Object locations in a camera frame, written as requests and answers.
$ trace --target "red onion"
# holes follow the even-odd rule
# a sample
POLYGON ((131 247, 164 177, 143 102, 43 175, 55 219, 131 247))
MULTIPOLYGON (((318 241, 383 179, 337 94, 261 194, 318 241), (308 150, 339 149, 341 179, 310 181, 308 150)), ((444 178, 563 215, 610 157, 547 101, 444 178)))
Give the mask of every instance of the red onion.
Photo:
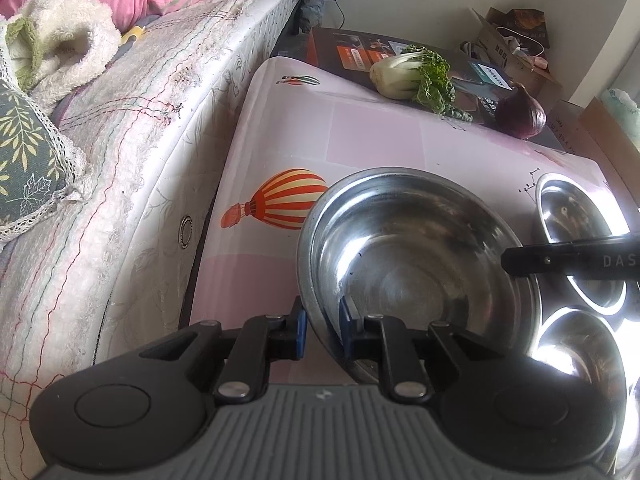
POLYGON ((495 123, 505 134, 518 139, 529 139, 545 127, 546 114, 540 103, 529 95, 527 89, 516 83, 511 95, 498 102, 495 123))

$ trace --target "screw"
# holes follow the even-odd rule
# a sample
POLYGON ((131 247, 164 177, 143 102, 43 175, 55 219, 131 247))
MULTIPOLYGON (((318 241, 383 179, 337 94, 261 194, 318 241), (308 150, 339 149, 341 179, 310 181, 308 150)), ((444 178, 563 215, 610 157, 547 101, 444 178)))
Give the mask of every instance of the screw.
POLYGON ((250 391, 251 388, 249 385, 242 381, 229 381, 227 383, 222 383, 218 388, 218 393, 220 395, 230 399, 242 399, 243 397, 246 397, 250 391))
POLYGON ((422 383, 405 381, 404 383, 396 384, 394 391, 399 396, 407 399, 420 399, 427 394, 427 387, 422 383))

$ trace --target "green leaf-patterned pillow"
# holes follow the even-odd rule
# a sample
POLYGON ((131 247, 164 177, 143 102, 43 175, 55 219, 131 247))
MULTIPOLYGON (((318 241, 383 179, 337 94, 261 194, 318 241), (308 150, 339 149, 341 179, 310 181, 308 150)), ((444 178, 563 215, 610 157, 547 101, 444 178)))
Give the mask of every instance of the green leaf-patterned pillow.
POLYGON ((18 87, 0 22, 0 250, 55 212, 84 173, 84 154, 18 87))

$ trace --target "black tongs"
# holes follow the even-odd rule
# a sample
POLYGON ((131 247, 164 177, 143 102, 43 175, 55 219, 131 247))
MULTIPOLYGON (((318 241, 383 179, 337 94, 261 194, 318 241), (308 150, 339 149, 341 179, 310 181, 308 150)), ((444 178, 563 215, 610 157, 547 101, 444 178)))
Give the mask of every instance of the black tongs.
POLYGON ((511 276, 556 273, 584 280, 640 280, 640 234, 626 234, 507 249, 502 268, 511 276))

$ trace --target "lace trim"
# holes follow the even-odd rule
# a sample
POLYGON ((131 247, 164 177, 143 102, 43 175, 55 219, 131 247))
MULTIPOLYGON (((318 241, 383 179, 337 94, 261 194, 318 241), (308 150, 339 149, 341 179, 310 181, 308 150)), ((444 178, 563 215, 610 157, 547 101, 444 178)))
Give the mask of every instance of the lace trim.
POLYGON ((61 134, 38 105, 20 90, 12 70, 9 49, 4 40, 7 22, 0 20, 0 78, 7 81, 12 89, 20 92, 21 97, 31 107, 38 120, 49 134, 51 147, 65 172, 66 186, 52 193, 50 199, 33 213, 18 218, 14 222, 0 225, 0 251, 5 243, 28 231, 34 225, 50 217, 62 202, 83 200, 91 188, 90 174, 86 168, 86 157, 80 148, 76 148, 68 137, 61 134))

